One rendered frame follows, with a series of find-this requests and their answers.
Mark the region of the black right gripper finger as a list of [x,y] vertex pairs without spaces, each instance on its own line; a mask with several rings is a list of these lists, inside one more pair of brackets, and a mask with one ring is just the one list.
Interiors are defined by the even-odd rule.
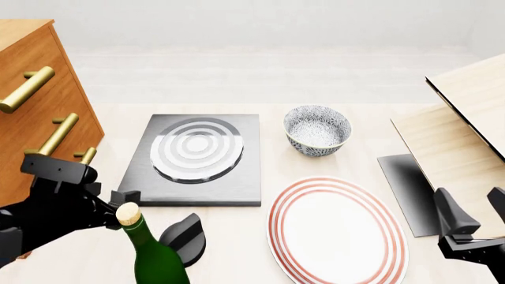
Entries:
[[494,187],[488,193],[487,198],[499,217],[505,222],[505,190]]
[[440,221],[440,237],[470,236],[480,228],[481,224],[462,210],[445,188],[438,188],[433,198]]

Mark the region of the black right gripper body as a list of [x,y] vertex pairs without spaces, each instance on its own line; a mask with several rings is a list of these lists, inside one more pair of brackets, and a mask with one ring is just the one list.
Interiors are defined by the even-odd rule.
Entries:
[[444,236],[438,246],[446,259],[505,267],[505,238],[465,240]]

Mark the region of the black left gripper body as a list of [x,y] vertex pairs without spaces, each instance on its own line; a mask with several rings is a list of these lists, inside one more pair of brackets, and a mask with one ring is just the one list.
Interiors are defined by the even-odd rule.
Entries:
[[115,215],[117,208],[105,203],[99,198],[99,194],[101,193],[101,184],[99,182],[84,184],[83,189],[84,202],[86,203],[84,215],[87,219],[88,227],[96,228],[105,226],[110,230],[121,229]]

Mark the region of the flat black stove plate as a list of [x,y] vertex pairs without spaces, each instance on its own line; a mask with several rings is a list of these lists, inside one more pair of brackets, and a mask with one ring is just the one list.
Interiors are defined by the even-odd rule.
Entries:
[[261,205],[256,114],[154,114],[118,192],[140,206]]

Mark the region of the round black stove knob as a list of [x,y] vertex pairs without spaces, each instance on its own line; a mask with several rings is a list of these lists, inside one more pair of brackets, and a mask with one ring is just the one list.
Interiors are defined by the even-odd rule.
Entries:
[[159,243],[172,248],[181,258],[184,267],[194,265],[206,249],[206,237],[200,217],[192,213],[180,222],[169,226],[159,238]]

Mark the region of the pale wooden shelf rack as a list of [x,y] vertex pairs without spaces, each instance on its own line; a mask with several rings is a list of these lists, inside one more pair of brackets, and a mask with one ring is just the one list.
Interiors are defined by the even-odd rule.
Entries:
[[487,198],[505,190],[505,54],[425,81],[443,100],[391,118],[433,189],[446,189],[480,224],[474,238],[505,237]]

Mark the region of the green wine bottle with cork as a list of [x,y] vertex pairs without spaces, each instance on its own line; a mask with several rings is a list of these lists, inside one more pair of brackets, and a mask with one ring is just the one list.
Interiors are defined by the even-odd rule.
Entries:
[[136,203],[125,203],[115,213],[135,250],[136,284],[190,284],[179,255],[159,243]]

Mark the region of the wooden cabinet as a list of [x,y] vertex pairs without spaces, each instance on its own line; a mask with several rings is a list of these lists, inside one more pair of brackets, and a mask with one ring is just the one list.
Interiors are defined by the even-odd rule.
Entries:
[[51,19],[0,19],[0,100],[50,66],[55,75],[12,114],[0,111],[0,207],[29,195],[33,176],[21,172],[25,149],[38,149],[70,113],[79,120],[52,154],[76,162],[73,153],[95,148],[104,131],[70,63]]

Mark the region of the white plate with red rings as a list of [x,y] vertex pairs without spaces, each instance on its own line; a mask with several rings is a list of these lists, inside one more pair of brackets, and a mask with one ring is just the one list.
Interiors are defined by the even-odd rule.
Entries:
[[267,241],[294,284],[401,284],[409,248],[389,207],[337,177],[303,177],[273,199]]

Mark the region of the blue-white patterned bowl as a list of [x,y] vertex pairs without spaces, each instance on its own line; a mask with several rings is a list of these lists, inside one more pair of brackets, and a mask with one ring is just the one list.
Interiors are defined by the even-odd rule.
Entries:
[[352,134],[348,118],[327,106],[297,106],[286,113],[282,125],[291,146],[310,157],[336,153]]

